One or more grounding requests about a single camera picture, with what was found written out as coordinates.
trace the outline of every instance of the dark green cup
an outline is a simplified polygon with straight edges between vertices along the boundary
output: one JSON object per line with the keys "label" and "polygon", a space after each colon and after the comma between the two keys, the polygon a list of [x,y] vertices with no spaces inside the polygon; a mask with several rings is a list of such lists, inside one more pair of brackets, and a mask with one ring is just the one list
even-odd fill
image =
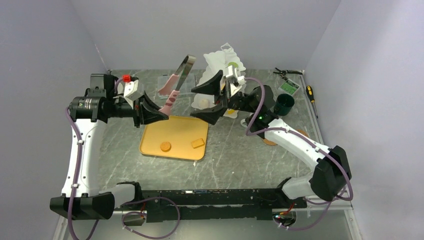
{"label": "dark green cup", "polygon": [[287,93],[280,94],[277,97],[277,101],[275,101],[274,113],[278,116],[286,116],[294,105],[295,99],[291,95]]}

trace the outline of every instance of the orange tray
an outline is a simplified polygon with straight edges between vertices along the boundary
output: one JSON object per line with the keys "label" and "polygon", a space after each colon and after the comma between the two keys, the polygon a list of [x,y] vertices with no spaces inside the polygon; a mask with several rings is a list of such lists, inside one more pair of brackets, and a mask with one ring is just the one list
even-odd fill
{"label": "orange tray", "polygon": [[[195,117],[169,116],[169,120],[157,121],[145,126],[140,142],[144,155],[186,160],[200,160],[205,155],[208,123]],[[204,145],[192,147],[192,142],[203,139]],[[163,142],[170,142],[171,149],[161,150]]]}

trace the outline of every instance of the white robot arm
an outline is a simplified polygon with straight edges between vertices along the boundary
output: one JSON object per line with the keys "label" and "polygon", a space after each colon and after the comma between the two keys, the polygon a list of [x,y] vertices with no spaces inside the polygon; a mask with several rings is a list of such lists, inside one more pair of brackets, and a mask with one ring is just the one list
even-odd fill
{"label": "white robot arm", "polygon": [[50,209],[63,217],[109,219],[115,208],[143,198],[138,182],[122,182],[100,191],[97,180],[100,146],[109,118],[132,118],[137,128],[169,119],[148,98],[138,78],[123,78],[124,91],[116,95],[117,77],[92,74],[85,95],[75,97],[66,110],[72,126],[69,168],[61,196],[50,199]]}
{"label": "white robot arm", "polygon": [[249,94],[237,92],[246,80],[236,68],[229,66],[225,87],[221,89],[218,80],[222,75],[223,72],[219,71],[211,80],[191,90],[193,93],[214,95],[217,105],[196,110],[190,115],[214,125],[227,109],[254,113],[246,118],[247,135],[257,134],[282,146],[312,170],[305,176],[289,177],[281,182],[277,187],[281,191],[280,200],[290,202],[299,197],[316,195],[325,201],[332,201],[352,177],[343,148],[330,148],[313,141],[274,114],[270,110],[275,103],[274,95],[269,86],[256,87]]}

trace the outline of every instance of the green label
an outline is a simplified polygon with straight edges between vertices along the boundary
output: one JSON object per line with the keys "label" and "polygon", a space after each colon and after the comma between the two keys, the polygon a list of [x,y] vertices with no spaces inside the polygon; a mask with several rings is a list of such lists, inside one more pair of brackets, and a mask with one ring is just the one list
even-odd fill
{"label": "green label", "polygon": [[283,85],[281,85],[280,88],[283,89],[284,92],[290,95],[293,95],[296,92],[296,90],[299,88],[299,85],[297,85],[296,83],[290,80],[287,80],[285,81],[285,83],[283,83]]}

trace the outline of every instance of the marble surface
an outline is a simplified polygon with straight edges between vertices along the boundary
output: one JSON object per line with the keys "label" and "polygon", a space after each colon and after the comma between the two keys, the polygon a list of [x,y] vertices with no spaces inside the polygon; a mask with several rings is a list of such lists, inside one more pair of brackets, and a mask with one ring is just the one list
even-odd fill
{"label": "marble surface", "polygon": [[[157,78],[170,75],[175,70],[114,70],[112,74],[135,74],[144,83],[148,96],[163,106],[166,99],[157,95]],[[196,81],[203,70],[193,70]],[[272,87],[274,99],[277,88],[283,83],[272,70],[246,70],[247,77],[254,77]],[[287,75],[300,84],[300,77]],[[246,93],[257,84],[248,82]],[[181,96],[175,102],[172,114],[189,116],[194,94]],[[283,120],[295,129],[308,133],[317,141],[317,131],[312,123],[310,109],[303,92],[294,96],[295,104]],[[101,145],[98,180],[102,190],[116,183],[136,181],[144,190],[191,189],[243,189],[275,188],[287,177],[301,177],[311,170],[293,154],[281,146],[269,146],[258,136],[245,136],[240,120],[248,116],[239,112],[236,119],[222,117],[216,125],[209,125],[206,150],[203,159],[193,161],[144,156],[139,151],[143,129],[135,128],[132,119],[109,120]]]}

